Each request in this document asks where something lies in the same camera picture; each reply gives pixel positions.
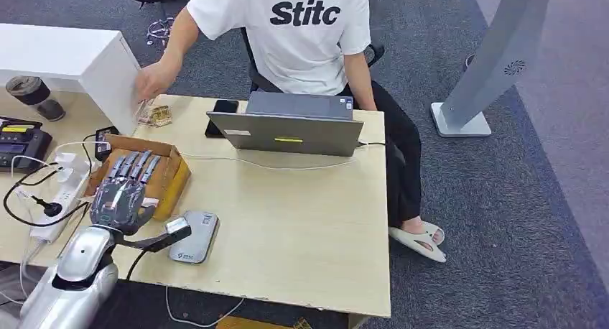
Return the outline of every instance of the gray kiosk stand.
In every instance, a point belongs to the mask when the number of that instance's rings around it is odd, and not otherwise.
[[[501,0],[471,65],[444,103],[432,103],[440,136],[489,136],[482,110],[531,67],[550,0]]]

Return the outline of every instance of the carpet floor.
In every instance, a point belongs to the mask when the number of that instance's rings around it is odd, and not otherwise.
[[[161,54],[144,33],[158,14],[132,0],[0,0],[0,22],[119,29],[142,65]],[[373,77],[422,136],[423,216],[446,230],[448,261],[390,241],[392,317],[365,328],[609,328],[607,292],[517,91],[485,112],[491,137],[435,132],[429,105],[447,97],[486,28],[476,1],[371,0],[371,26],[387,49]],[[246,98],[248,87],[246,53],[232,31],[215,42],[201,37],[170,93]],[[237,301],[170,292],[176,316],[204,322]],[[315,329],[346,324],[344,314],[253,300],[235,315],[288,326],[302,316]],[[167,317],[162,287],[123,282],[93,327],[188,328]]]

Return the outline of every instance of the robotic hand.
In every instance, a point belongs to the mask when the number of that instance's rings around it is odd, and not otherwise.
[[[117,244],[157,252],[190,235],[187,221],[178,218],[165,225],[161,236],[135,242],[124,238],[134,235],[156,209],[141,205],[158,156],[138,180],[151,153],[142,154],[129,176],[139,153],[118,159],[93,200],[90,213],[93,225],[79,230],[57,262],[47,269],[23,304],[19,328],[87,328],[118,280],[118,268],[112,260]]]

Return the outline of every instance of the yellow sticker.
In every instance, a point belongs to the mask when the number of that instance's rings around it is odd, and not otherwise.
[[[275,141],[277,141],[277,142],[297,142],[299,144],[302,143],[302,139],[298,139],[295,137],[276,137]]]
[[[2,131],[5,133],[24,133],[27,130],[27,127],[24,126],[7,126],[2,128]]]

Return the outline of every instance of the office chair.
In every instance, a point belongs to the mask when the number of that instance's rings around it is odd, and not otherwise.
[[[249,56],[249,77],[251,79],[251,87],[249,89],[250,93],[257,91],[259,88],[265,92],[283,92],[278,89],[277,86],[273,85],[269,79],[258,73],[258,68],[256,67],[256,61],[254,60],[254,54],[251,52],[251,46],[249,44],[249,39],[247,37],[247,30],[245,27],[241,28],[241,36],[243,37],[243,42],[246,45],[247,53]],[[373,57],[370,61],[368,61],[368,67],[372,67],[378,60],[385,55],[385,47],[373,40],[372,43],[368,46],[368,48],[372,51]]]
[[[139,2],[141,5],[139,8],[142,8],[145,4],[153,4],[155,2],[159,3],[159,7],[161,9],[162,17],[161,19],[153,22],[148,26],[146,38],[148,42],[146,44],[152,45],[154,43],[153,39],[159,39],[162,41],[163,46],[167,43],[169,39],[169,33],[171,32],[171,28],[173,25],[173,21],[175,20],[172,17],[168,17],[165,12],[165,7],[163,6],[163,2],[165,0],[135,0]]]

